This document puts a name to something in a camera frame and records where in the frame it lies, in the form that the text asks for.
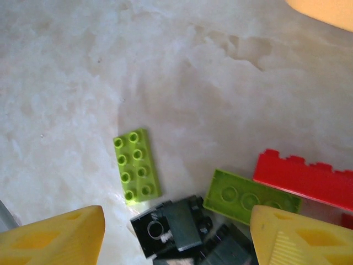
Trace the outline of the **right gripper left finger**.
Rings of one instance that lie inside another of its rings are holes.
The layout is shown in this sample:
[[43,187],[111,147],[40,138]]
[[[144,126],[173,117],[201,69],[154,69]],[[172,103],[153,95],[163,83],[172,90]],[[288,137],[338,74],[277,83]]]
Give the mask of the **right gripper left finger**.
[[92,205],[1,233],[1,264],[96,264],[105,233]]

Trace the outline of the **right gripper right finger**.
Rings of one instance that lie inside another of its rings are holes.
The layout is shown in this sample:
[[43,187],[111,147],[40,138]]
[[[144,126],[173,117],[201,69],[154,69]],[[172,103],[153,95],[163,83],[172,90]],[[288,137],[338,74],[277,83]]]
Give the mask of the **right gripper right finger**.
[[352,264],[352,230],[256,205],[250,233],[259,264]]

